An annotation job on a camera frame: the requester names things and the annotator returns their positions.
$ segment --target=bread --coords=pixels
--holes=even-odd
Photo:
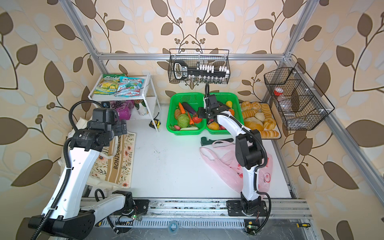
[[[279,136],[279,132],[275,130],[260,131],[260,135],[263,139],[274,138]]]
[[[262,112],[264,113],[264,116],[266,118],[271,118],[272,117],[272,112],[268,104],[262,103]]]
[[[255,129],[259,131],[264,130],[263,123],[255,117],[246,118],[244,120],[244,125],[250,128],[251,130],[255,130]]]
[[[241,111],[250,110],[252,107],[251,103],[249,101],[245,101],[241,103]]]
[[[264,113],[255,113],[254,117],[259,119],[262,122],[265,120]]]
[[[243,119],[253,117],[255,113],[257,113],[257,110],[254,109],[242,111]]]
[[[262,108],[262,105],[259,102],[251,103],[251,109],[260,110],[261,108]]]
[[[272,130],[276,127],[276,121],[273,118],[265,118],[263,125],[266,130]]]

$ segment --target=carrot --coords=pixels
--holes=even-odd
[[[181,113],[184,114],[184,113],[185,113],[185,110],[184,110],[183,105],[181,105],[180,102],[179,102],[179,108],[180,108]]]
[[[193,120],[191,118],[191,115],[189,115],[189,112],[187,112],[187,113],[188,113],[188,116],[189,116],[189,124],[193,124]]]

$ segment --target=black wire basket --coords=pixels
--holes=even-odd
[[[228,55],[229,50],[224,49],[172,48],[169,50],[169,82],[228,84]]]
[[[314,85],[304,82],[301,69],[296,64],[293,68],[282,67],[264,74],[265,85],[287,130],[313,130],[334,110],[331,101],[309,75]],[[314,92],[324,96],[330,105],[324,106]]]

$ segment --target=eggplant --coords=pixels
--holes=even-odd
[[[182,103],[181,104],[183,106],[183,108],[188,111],[190,114],[192,115],[195,115],[196,114],[196,111],[191,107],[191,105],[189,105],[188,103]]]

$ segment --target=green basket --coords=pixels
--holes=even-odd
[[[207,125],[207,120],[203,119],[201,123],[195,124],[198,127],[198,130],[186,130],[186,131],[173,131],[169,126],[177,125],[177,120],[175,119],[175,110],[180,103],[188,103],[196,112],[199,107],[204,107],[204,94],[202,93],[176,93],[170,98],[168,120],[167,120],[167,129],[171,133],[181,136],[181,135],[198,135],[200,134]]]
[[[232,102],[232,109],[235,111],[235,118],[244,124],[243,115],[241,114],[240,103],[238,97],[233,93],[214,93],[216,95],[216,100],[222,103],[227,101]],[[206,125],[205,128],[209,131],[210,134],[230,134],[227,130],[211,130]]]

